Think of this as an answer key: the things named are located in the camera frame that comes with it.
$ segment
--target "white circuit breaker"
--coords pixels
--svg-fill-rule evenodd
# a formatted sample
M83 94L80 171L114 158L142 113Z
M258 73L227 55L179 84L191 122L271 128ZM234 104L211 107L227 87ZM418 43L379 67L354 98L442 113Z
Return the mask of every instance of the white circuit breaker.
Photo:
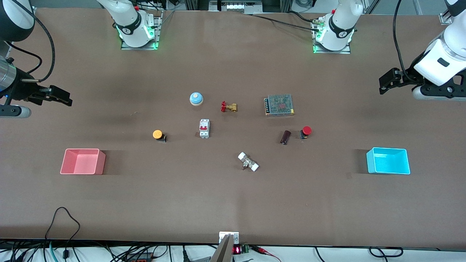
M199 122L199 135L201 138L209 138L210 121L209 119L201 119Z

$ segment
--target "plastic bin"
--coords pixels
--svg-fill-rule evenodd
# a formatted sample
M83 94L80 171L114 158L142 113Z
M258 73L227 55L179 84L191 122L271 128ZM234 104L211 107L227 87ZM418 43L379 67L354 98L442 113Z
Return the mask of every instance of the plastic bin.
M402 148L374 147L366 154L371 174L409 175L408 152Z
M63 157L62 175L102 175L105 154L99 149L68 148Z

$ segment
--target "light blue plastic tray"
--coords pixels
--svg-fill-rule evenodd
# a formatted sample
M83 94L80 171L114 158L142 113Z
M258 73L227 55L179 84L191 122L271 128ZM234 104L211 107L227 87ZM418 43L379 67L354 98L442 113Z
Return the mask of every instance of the light blue plastic tray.
M371 174L409 175L408 152L402 148L374 147L366 154Z

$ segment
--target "table surface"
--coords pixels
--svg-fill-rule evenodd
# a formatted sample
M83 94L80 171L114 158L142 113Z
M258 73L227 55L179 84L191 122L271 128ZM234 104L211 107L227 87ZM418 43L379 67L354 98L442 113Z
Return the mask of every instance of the table surface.
M65 206L80 239L214 243L230 230L258 244L466 248L466 103L418 101L409 87L379 95L378 78L399 66L392 17L362 16L352 54L330 55L312 53L309 31L237 13L176 12L157 51L121 51L105 10L37 16L56 46L44 84L74 102L19 102L32 116L2 119L0 237L42 238ZM407 65L444 28L435 16L398 23ZM44 58L43 76L41 28L18 46ZM22 69L36 63L11 56ZM263 98L286 93L295 116L265 118ZM223 100L238 112L222 113ZM209 139L195 136L201 118ZM300 140L305 125L313 133ZM407 149L411 175L368 174L372 147ZM104 175L60 175L67 148L104 150ZM241 170L240 152L258 171ZM60 212L49 237L75 229Z

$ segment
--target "pink bin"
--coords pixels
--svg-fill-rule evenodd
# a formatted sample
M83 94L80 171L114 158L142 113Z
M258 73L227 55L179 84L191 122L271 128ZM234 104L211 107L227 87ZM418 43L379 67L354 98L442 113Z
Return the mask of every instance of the pink bin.
M68 148L63 157L62 175L102 175L105 154L99 149Z

